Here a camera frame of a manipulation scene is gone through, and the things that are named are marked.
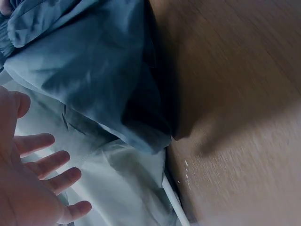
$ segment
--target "wooden surface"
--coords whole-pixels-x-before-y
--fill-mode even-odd
[[[169,161],[198,222],[301,225],[301,2],[150,3],[181,97]]]

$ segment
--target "dark teal fabric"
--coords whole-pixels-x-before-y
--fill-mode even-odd
[[[149,71],[155,65],[143,0],[45,0],[28,10],[35,2],[23,0],[7,23],[18,48],[4,64],[7,72],[139,150],[169,145]]]

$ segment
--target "finger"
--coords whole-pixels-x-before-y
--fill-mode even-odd
[[[59,195],[81,178],[79,168],[73,167],[49,180],[43,180],[45,186],[54,194]]]
[[[9,16],[12,13],[9,0],[0,0],[0,12],[4,16]]]
[[[31,153],[43,149],[52,145],[55,142],[55,138],[48,133],[41,133],[30,136],[15,136],[15,145],[19,151],[20,157],[26,157]]]
[[[20,92],[9,92],[0,86],[0,150],[11,150],[17,117],[24,116],[30,106],[30,98]]]
[[[10,91],[10,94],[15,99],[17,116],[18,118],[22,118],[24,115],[26,115],[30,108],[30,97],[18,91]]]
[[[59,151],[36,162],[27,162],[24,165],[42,180],[69,160],[70,155],[68,152]]]
[[[88,201],[81,201],[75,205],[66,206],[64,208],[64,214],[58,223],[64,225],[69,224],[70,222],[87,215],[91,209],[92,205]]]

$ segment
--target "hand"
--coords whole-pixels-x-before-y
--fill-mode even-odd
[[[27,95],[9,92],[0,86],[0,226],[68,224],[91,210],[87,201],[64,206],[57,198],[79,180],[81,172],[78,168],[71,168],[52,179],[43,180],[70,159],[66,151],[37,162],[21,162],[20,157],[55,141],[50,134],[14,136],[17,118],[24,116],[29,106]]]

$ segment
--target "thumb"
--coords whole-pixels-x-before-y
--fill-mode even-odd
[[[4,16],[9,16],[12,13],[9,0],[0,0],[0,13]]]
[[[0,154],[9,155],[13,144],[17,118],[24,116],[30,107],[26,94],[8,91],[0,86]]]

